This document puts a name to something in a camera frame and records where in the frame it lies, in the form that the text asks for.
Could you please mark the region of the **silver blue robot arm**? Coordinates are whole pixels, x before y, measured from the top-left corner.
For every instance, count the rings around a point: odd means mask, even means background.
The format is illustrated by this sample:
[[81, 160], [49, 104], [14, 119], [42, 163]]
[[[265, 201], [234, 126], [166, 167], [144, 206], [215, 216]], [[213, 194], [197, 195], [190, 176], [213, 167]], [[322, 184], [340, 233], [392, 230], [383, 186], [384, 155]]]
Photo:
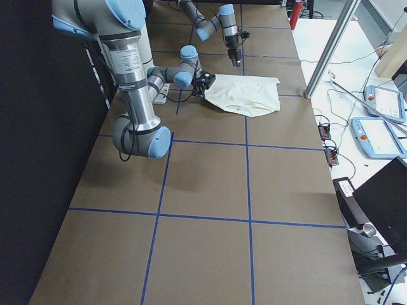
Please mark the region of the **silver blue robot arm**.
[[242, 63], [242, 51], [245, 33], [237, 25], [235, 10], [232, 4], [219, 7], [219, 11], [211, 18], [206, 18], [192, 1], [176, 1], [176, 5], [187, 15], [195, 27], [195, 32], [201, 41], [208, 40], [217, 31], [221, 31], [229, 59], [234, 67]]
[[169, 150], [171, 132], [155, 114], [153, 102], [164, 85], [195, 85], [202, 70], [196, 48], [181, 48], [175, 67], [146, 66], [149, 42], [142, 1], [52, 1], [56, 29], [64, 34], [100, 43], [102, 54], [122, 92], [127, 112], [115, 123], [114, 146], [120, 153], [162, 158]]

